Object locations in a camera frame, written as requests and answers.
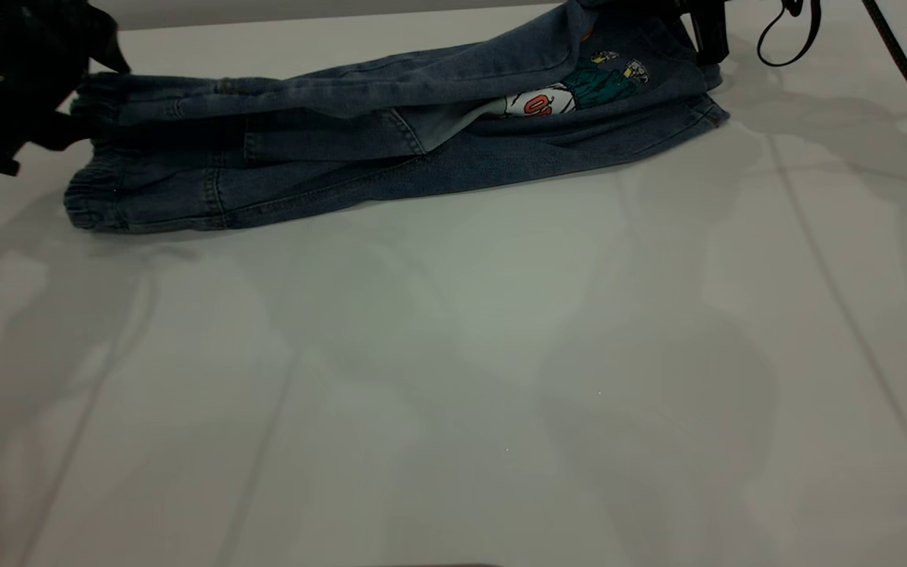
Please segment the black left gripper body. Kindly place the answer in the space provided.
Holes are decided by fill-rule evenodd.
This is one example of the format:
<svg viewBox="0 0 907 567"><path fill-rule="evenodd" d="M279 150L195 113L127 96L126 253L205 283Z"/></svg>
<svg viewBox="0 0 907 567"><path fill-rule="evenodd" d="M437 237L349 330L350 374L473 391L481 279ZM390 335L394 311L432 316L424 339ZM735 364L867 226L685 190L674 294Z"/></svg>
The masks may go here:
<svg viewBox="0 0 907 567"><path fill-rule="evenodd" d="M0 1L0 175L15 176L29 119L60 111L91 62L131 71L110 14L87 1Z"/></svg>

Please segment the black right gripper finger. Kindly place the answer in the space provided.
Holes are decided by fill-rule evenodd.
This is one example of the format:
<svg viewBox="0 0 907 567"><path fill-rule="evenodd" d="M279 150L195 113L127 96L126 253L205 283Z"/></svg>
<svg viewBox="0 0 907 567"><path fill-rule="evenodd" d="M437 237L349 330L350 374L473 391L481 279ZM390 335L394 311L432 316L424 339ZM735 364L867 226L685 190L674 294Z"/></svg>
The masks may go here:
<svg viewBox="0 0 907 567"><path fill-rule="evenodd" d="M690 15L698 64L718 65L728 56L726 3L721 0L683 1Z"/></svg>

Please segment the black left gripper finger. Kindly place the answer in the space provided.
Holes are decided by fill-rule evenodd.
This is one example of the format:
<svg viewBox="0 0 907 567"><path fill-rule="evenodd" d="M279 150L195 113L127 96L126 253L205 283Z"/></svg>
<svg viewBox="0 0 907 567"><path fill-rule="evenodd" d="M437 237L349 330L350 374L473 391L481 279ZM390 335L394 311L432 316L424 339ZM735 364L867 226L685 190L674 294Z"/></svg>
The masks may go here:
<svg viewBox="0 0 907 567"><path fill-rule="evenodd" d="M73 143L91 139L90 119L58 110L36 112L29 122L29 142L44 150L64 151Z"/></svg>

